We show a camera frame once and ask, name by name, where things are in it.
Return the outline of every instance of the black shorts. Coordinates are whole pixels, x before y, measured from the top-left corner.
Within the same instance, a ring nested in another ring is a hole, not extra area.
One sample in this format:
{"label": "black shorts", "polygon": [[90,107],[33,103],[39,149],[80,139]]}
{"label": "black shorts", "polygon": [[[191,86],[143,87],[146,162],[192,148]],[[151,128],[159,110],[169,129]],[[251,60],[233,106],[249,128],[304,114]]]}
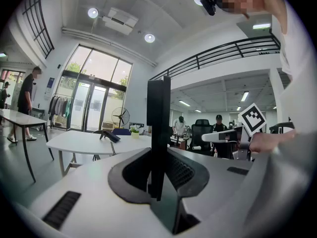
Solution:
{"label": "black shorts", "polygon": [[30,114],[29,108],[27,106],[18,107],[18,112],[26,114],[26,115]]}

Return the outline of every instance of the sign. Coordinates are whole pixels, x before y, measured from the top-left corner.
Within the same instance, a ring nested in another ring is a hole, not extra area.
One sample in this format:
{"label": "sign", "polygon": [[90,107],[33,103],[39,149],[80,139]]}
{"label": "sign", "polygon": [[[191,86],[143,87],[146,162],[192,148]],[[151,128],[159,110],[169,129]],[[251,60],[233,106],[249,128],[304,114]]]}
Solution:
{"label": "sign", "polygon": [[238,119],[243,123],[250,136],[266,125],[266,119],[255,103],[241,112]]}
{"label": "sign", "polygon": [[54,80],[55,80],[54,78],[50,77],[48,85],[47,85],[46,90],[45,90],[45,94],[44,94],[45,100],[48,100],[51,97],[51,92],[52,92]]}

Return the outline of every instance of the white sneaker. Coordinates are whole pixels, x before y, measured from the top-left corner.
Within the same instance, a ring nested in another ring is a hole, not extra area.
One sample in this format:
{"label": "white sneaker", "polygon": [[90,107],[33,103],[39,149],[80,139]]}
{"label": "white sneaker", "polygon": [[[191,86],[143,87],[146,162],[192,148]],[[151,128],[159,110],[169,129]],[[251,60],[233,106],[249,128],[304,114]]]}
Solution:
{"label": "white sneaker", "polygon": [[11,143],[17,143],[18,142],[18,140],[14,140],[14,136],[8,136],[7,137],[7,140],[9,140]]}
{"label": "white sneaker", "polygon": [[33,135],[30,135],[29,137],[26,137],[27,141],[35,141],[36,137],[34,137]]}

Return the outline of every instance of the concrete floor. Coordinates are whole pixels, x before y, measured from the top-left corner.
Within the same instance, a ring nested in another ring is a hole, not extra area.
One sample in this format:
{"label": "concrete floor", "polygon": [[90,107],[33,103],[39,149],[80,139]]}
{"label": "concrete floor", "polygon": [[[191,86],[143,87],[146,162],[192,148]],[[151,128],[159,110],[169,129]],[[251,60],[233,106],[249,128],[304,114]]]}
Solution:
{"label": "concrete floor", "polygon": [[[33,179],[29,172],[22,143],[22,132],[17,130],[18,144],[12,144],[7,140],[7,135],[11,130],[11,124],[7,121],[2,122],[4,127],[0,127],[0,182],[2,190],[7,194],[11,201],[16,201],[28,207],[34,199],[54,183],[62,179],[58,151],[52,149],[54,161],[51,158],[44,133],[30,129],[30,133],[37,137],[36,141],[27,142],[27,150],[32,170],[36,179]],[[49,129],[49,140],[64,133],[62,130]],[[63,152],[64,162],[67,158],[72,158],[72,153]],[[76,154],[78,163],[84,164],[92,162],[93,156]],[[165,176],[162,198],[160,202],[152,200],[151,209],[162,223],[172,230],[176,214],[177,193],[172,184]]]}

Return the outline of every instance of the air conditioner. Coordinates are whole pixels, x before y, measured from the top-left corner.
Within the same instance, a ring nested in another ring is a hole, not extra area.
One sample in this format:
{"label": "air conditioner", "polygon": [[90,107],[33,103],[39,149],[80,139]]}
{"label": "air conditioner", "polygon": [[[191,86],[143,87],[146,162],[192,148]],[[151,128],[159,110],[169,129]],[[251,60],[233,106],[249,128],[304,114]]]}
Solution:
{"label": "air conditioner", "polygon": [[105,26],[113,30],[116,30],[125,35],[129,35],[135,24],[138,22],[138,18],[131,14],[112,7],[108,16],[103,16],[103,21],[106,22]]}

